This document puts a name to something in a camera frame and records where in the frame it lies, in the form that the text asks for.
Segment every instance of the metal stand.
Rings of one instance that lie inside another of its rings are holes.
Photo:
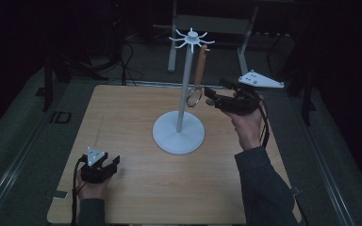
[[[207,33],[198,36],[192,28],[187,36],[181,34],[178,30],[176,32],[184,38],[170,39],[173,41],[183,40],[184,43],[175,48],[181,48],[184,45],[188,45],[180,106],[178,111],[165,113],[156,120],[153,128],[153,136],[156,144],[168,153],[190,153],[196,150],[205,138],[205,128],[201,121],[189,112],[185,112],[193,47],[195,44],[202,47],[200,42],[211,44],[214,43],[214,41],[200,40],[200,38],[204,37]]]

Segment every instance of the wooden table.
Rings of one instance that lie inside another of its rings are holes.
[[[178,110],[180,93],[179,88],[96,87],[58,185],[69,196],[53,199],[49,222],[71,221],[75,163],[87,147],[94,147],[108,152],[107,162],[117,155],[121,158],[108,188],[107,223],[245,223],[234,159],[241,148],[227,116],[206,105],[203,97],[195,108],[186,109],[205,127],[202,145],[187,154],[167,153],[156,145],[153,125],[162,114]],[[218,93],[231,95],[232,91]],[[273,136],[267,151],[275,170],[289,184]],[[296,205],[294,213],[300,221]]]

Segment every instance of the person's right hand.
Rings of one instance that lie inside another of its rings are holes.
[[[259,109],[245,116],[226,111],[223,111],[223,113],[231,118],[231,122],[235,126],[239,137],[239,145],[243,150],[250,150],[261,146],[260,124],[262,116]]]

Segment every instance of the hand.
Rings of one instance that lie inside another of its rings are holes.
[[[223,111],[225,115],[231,118],[239,137],[239,145],[243,150],[250,150],[261,146],[260,142],[260,124],[262,116],[259,109],[250,115],[240,116],[234,113]]]
[[[81,169],[77,172],[77,191],[80,201],[84,199],[105,199],[105,192],[111,177],[107,178],[103,183],[91,184],[81,179]]]

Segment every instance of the white round base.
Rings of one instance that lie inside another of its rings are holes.
[[[189,112],[184,112],[181,132],[177,133],[178,111],[160,116],[153,128],[156,144],[168,153],[190,153],[202,144],[205,128],[201,121]]]

